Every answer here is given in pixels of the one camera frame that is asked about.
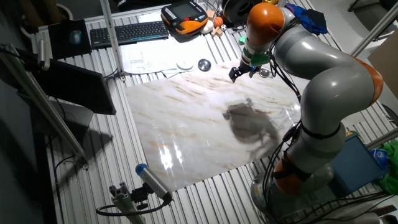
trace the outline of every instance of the floor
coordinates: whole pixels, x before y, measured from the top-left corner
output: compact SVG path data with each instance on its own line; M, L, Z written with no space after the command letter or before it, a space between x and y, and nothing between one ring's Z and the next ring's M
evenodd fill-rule
M314 8L325 14L328 30L340 45L342 51L350 54L353 49L369 34L367 28L356 17L355 13L348 12L347 9L354 0L310 0ZM368 4L375 0L363 0L358 3ZM358 56L364 62L369 63L368 57L385 40L371 42L368 47ZM392 94L387 85L384 84L380 102L388 106L395 114L398 114L398 99Z

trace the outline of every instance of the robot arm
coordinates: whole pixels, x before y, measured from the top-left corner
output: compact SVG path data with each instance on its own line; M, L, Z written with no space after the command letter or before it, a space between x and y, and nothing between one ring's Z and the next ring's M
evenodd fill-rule
M259 61L293 17L288 9L269 3L254 6L248 17L241 66L235 71L250 72L258 67L253 60ZM307 194L333 178L328 163L345 143L341 120L371 106L381 94L383 80L368 64L323 43L302 26L280 36L275 60L290 74L310 80L300 102L302 130L275 168L275 184L283 193Z

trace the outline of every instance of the marble surface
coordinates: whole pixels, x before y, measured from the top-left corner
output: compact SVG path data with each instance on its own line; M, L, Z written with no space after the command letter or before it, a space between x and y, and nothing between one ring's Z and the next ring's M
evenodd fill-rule
M126 89L148 166L178 190L272 154L300 119L293 91L279 78L228 73L239 61L209 72L183 73ZM307 80L294 77L302 92ZM358 115L343 120L351 125Z

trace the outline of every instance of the slotted metal table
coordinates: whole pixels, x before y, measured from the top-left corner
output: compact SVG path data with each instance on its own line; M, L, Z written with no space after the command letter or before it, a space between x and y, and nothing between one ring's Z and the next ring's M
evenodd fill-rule
M308 0L290 0L290 2L307 9L313 8ZM139 22L138 16L160 9L161 7L153 7L121 12L114 14L113 20L116 26L134 24ZM106 28L103 16L88 18L85 21L88 32L92 29ZM243 46L238 44L238 39L245 35L245 31L231 30L227 30L221 37L212 38L211 35L206 35L207 46L204 47L209 47L216 63L234 60L241 56ZM320 35L318 38L341 50L332 35ZM47 27L41 27L39 32L32 36L35 53L37 50L35 46L40 39L50 43ZM104 76L116 69L113 51L110 48L93 50L91 54L60 61L102 73ZM164 76L161 73L148 73L127 76L125 82L119 78L107 82L117 113L115 116L102 114L93 116L82 145L86 151L89 169L85 170L72 162L61 164L57 169L60 200L55 188L53 167L72 152L63 147L58 138L47 147L58 223L129 223L124 217L99 216L95 213L95 209L112 204L108 190L110 185L125 182L130 190L142 186L142 180L134 169L138 164L146 163L146 160L124 89L162 78ZM388 122L387 113L380 102L373 104L361 114L365 122L347 127L347 130L357 131L365 144L395 128ZM112 138L106 139L98 133L107 134ZM256 175L265 171L267 164L267 159L251 162L184 187L173 192L174 202L171 206L143 217L147 223L263 223L264 215L252 203L250 184ZM368 194L377 190L380 190L378 186L369 184L353 195ZM149 207L154 208L159 205L159 199L155 195L150 195ZM302 218L310 211L311 208L295 215Z

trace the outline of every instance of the black keyboard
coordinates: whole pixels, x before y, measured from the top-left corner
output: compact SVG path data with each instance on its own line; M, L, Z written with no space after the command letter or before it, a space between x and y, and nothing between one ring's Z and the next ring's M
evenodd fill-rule
M162 21L117 26L115 31L119 45L134 44L143 40L169 38L169 32ZM93 49L111 46L107 28L90 30L90 37L91 48Z

